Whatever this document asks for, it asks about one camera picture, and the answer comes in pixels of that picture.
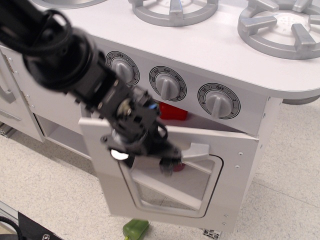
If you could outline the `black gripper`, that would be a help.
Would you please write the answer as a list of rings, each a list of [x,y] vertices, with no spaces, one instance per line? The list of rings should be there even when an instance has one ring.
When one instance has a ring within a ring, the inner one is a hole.
[[[124,162],[129,168],[133,166],[136,157],[145,156],[159,160],[160,172],[169,177],[174,168],[182,164],[181,150],[168,140],[168,130],[160,122],[156,122],[136,141],[129,142],[114,129],[111,134],[102,136],[100,141],[112,158]]]

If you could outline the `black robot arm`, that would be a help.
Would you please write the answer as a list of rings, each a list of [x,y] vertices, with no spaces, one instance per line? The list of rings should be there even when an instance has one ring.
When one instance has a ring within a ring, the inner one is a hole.
[[[27,0],[0,3],[0,41],[22,54],[33,79],[42,87],[71,94],[89,112],[106,119],[112,131],[101,137],[108,150],[125,154],[131,167],[136,156],[159,160],[162,173],[171,175],[182,163],[182,152],[168,141],[158,122],[159,106],[149,93],[124,80],[105,63],[104,54],[84,31],[60,12],[40,11]]]

